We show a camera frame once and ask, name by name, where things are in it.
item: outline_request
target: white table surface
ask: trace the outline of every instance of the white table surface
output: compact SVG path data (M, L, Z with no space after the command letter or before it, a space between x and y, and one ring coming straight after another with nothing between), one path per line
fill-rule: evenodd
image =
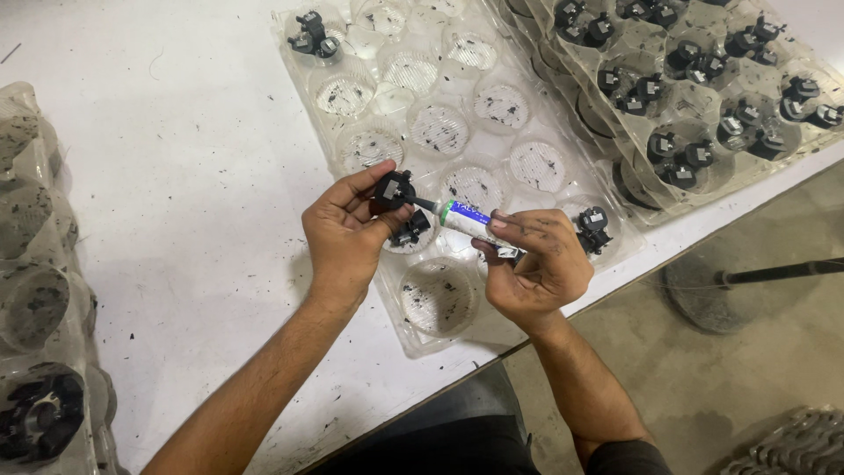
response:
M839 70L839 0L771 0ZM0 84L35 86L67 151L78 257L101 308L95 338L118 394L121 464L143 465L290 316L310 280L300 213L332 182L270 12L292 0L0 5ZM595 277L586 307L825 169L844 143L646 233ZM404 355L374 288L267 435L247 473L290 473L524 340Z

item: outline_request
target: clear plastic tray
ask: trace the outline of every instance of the clear plastic tray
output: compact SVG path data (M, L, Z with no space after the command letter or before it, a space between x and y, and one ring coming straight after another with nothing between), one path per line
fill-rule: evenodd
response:
M820 96L803 104L808 115L818 106L844 106L844 77L787 30L763 46L767 54L776 54L776 65L756 61L755 52L742 56L743 50L735 50L736 37L755 27L760 17L776 25L787 23L764 0L731 0L726 6L714 4L717 0L663 0L678 15L665 27L627 15L625 7L633 0L583 0L584 10L575 27L587 28L604 13L614 27L614 33L598 47L558 34L554 11L568 0L489 1L531 57L536 75L553 85L581 120L578 136L588 142L585 149L592 152L588 156L599 176L648 225L758 181L835 143L844 132L842 125L824 129L787 120L780 112L783 92L796 77L812 79L820 86ZM730 52L732 56L722 74L696 84L672 56L681 41L693 41L703 53ZM605 93L598 87L598 72L614 68L619 68L620 88ZM644 117L622 112L615 102L639 78L655 73L662 75L662 97L647 105ZM719 121L741 101L758 108L760 123L745 126L738 138L719 137ZM714 162L693 170L694 186L678 188L661 178L673 159L658 163L647 159L648 139L669 133L675 134L676 150L704 139L712 142ZM752 153L765 134L781 137L784 150L767 158Z
M296 15L346 25L342 56L294 52ZM392 158L417 194L485 214L560 208L575 220L603 207L613 238L597 271L639 252L644 238L597 179L559 101L535 77L494 9L479 0L370 0L273 13L279 49L336 178ZM402 25L387 33L382 23ZM376 283L405 352L437 351L484 331L485 262L469 236L432 228L416 244L385 243Z
M96 300L55 187L61 156L31 85L0 89L0 473L123 474L111 379L91 341Z

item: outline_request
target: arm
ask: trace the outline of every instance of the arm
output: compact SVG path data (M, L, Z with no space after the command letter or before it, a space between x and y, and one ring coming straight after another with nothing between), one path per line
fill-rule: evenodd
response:
M605 442L653 443L624 388L559 310L586 292L594 273L569 219L560 210L493 218L490 231L529 254L514 269L473 240L489 265L486 297L530 336L584 470Z
M370 200L390 160L334 184L302 215L314 278L308 297L263 348L176 431L143 475L243 473L279 414L325 356L363 299L381 245L410 218Z

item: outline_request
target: hand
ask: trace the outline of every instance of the hand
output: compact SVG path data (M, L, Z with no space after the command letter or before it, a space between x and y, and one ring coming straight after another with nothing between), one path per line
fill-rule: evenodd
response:
M308 292L313 303L346 310L363 302L381 246L414 213L412 205L385 210L372 199L376 182L395 169L396 162L387 160L341 178L302 213L314 269Z
M490 232L528 254L513 269L491 244L472 245L484 252L489 266L486 299L531 337L540 336L561 318L557 310L584 293L594 269L561 210L532 210L512 216L492 212Z

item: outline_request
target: gray floor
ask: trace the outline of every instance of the gray floor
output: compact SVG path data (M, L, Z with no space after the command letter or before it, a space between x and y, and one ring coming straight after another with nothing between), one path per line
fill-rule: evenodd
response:
M691 252L734 270L844 256L844 164ZM627 389L676 475L713 474L803 406L844 408L844 274L754 284L730 305L754 318L705 336L667 306L655 276L572 321ZM533 457L580 473L532 347L505 360Z

